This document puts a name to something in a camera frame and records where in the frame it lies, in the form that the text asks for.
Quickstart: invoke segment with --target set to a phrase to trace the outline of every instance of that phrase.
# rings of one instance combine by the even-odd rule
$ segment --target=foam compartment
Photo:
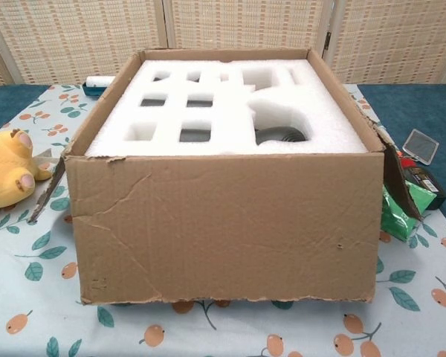
[[[256,145],[255,129],[292,126],[308,139]],[[182,129],[210,130],[180,142]],[[305,59],[145,61],[86,156],[367,152]]]

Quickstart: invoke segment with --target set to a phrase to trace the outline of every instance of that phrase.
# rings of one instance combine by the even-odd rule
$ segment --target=stuffed animal
[[[32,158],[33,144],[26,132],[0,132],[0,208],[26,199],[35,190],[35,180],[51,177]]]

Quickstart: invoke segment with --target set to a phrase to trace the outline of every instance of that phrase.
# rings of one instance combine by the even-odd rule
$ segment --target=green package
[[[423,214],[426,208],[435,199],[436,194],[412,184],[411,182],[406,181],[406,184],[409,188],[410,195],[415,202],[415,206],[418,208],[419,213]],[[410,218],[403,212],[384,186],[381,230],[406,242],[416,223],[417,220]]]

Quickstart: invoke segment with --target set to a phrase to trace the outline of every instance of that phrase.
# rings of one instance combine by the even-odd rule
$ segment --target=cardboard box
[[[84,156],[145,60],[305,58],[368,153]],[[313,51],[141,51],[64,151],[48,196],[65,162],[83,303],[371,301],[384,172],[400,205],[418,214],[393,154]]]

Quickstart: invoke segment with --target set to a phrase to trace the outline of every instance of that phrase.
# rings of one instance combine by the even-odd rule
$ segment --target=floral tablecloth
[[[357,86],[347,89],[378,122]],[[6,129],[28,130],[36,154],[51,148],[58,157],[94,104],[79,86],[52,86]],[[371,304],[83,306],[65,178],[37,224],[26,222],[44,188],[0,211],[0,356],[446,357],[446,219],[439,210],[426,214],[407,244],[381,235]]]

